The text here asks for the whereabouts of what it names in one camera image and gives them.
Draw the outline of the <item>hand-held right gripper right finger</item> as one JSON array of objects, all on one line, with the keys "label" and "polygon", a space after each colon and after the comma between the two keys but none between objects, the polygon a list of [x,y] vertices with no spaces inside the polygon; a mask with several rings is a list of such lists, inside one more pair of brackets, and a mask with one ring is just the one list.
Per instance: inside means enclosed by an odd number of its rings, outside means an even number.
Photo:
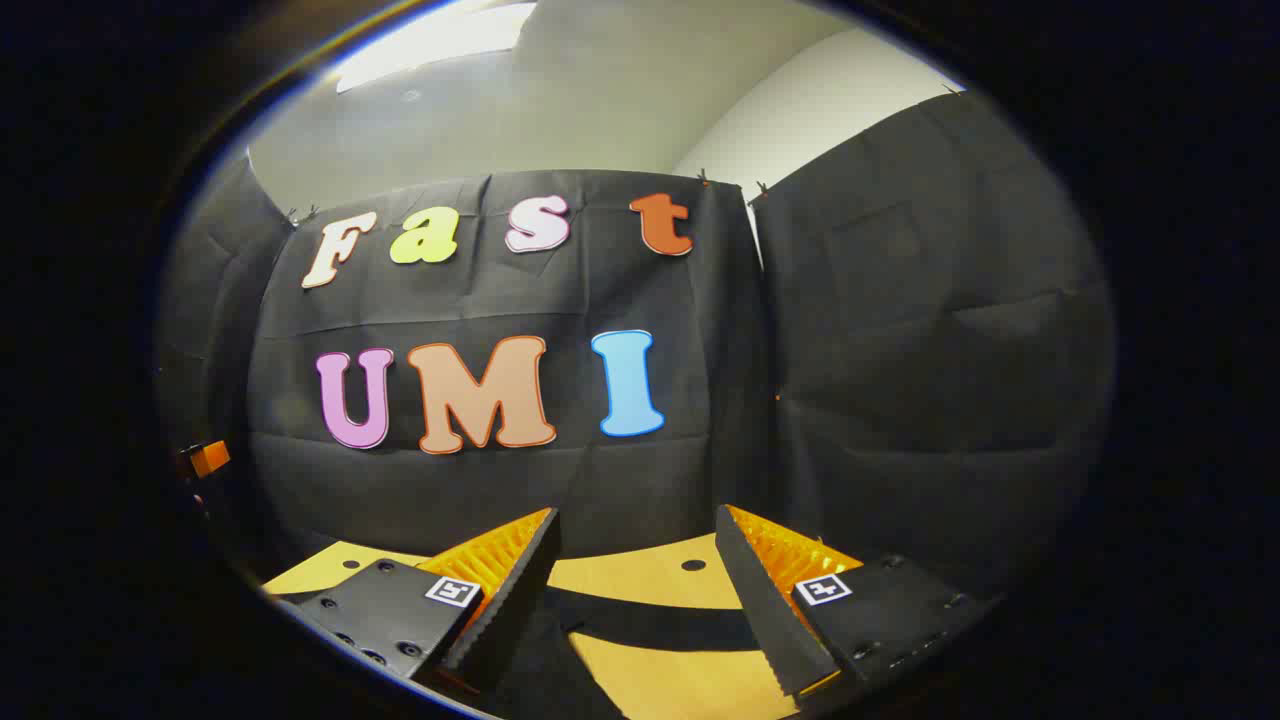
[{"label": "hand-held right gripper right finger", "polygon": [[902,555],[859,560],[723,505],[716,547],[785,694],[836,707],[892,685],[992,603]]}]

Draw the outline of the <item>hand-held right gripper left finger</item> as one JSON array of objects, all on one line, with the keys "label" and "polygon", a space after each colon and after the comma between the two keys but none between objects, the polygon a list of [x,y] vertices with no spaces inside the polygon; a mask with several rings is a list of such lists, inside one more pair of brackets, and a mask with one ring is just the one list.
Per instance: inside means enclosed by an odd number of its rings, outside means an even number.
[{"label": "hand-held right gripper left finger", "polygon": [[512,664],[561,555],[561,514],[362,511],[270,580],[289,610],[376,670],[465,700]]}]

